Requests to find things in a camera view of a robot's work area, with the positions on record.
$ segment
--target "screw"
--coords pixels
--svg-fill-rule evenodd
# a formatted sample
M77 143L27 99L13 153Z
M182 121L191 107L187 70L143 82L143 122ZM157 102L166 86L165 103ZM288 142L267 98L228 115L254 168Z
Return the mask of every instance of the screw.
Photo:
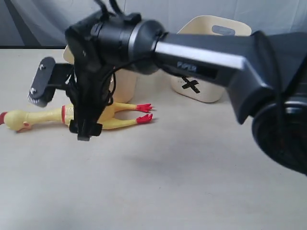
M35 88L31 88L30 89L30 93L33 95L33 94L35 94L36 93L36 89Z
M46 66L44 66L43 64L40 64L40 65L39 65L39 69L40 69L40 70L46 69Z

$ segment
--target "chicken red comb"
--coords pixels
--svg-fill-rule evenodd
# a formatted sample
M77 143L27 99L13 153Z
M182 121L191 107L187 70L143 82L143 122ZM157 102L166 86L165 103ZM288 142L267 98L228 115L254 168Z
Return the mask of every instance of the chicken red comb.
M2 114L0 114L0 125L4 124L4 117L8 112L3 112Z

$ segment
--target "yellow rubber chicken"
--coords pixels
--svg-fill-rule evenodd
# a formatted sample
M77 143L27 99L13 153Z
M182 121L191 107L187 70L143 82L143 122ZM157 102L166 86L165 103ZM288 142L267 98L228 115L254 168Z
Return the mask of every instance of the yellow rubber chicken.
M132 120L119 120L114 118L114 114L123 110L136 110L148 113L152 109L151 104L125 104L113 103L105 108L98 119L98 123L103 125L102 129L115 129L132 126L136 124L148 123L152 120L153 115L147 114ZM62 122L69 126L73 119L73 105L63 105L62 108L53 109L44 112L25 112L22 110L13 110L0 114L0 125L6 124L11 130L22 131L31 129L33 125L43 122Z

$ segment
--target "table surface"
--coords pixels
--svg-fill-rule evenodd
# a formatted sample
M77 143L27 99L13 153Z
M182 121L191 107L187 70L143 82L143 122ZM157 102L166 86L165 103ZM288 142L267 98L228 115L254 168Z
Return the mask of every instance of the table surface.
M63 61L62 50L0 50L1 110L42 110L27 92L46 56ZM44 110L68 102L56 92ZM63 125L0 126L0 229L306 229L306 178L258 149L226 96L204 104L157 73L131 103L152 103L155 121L90 142Z

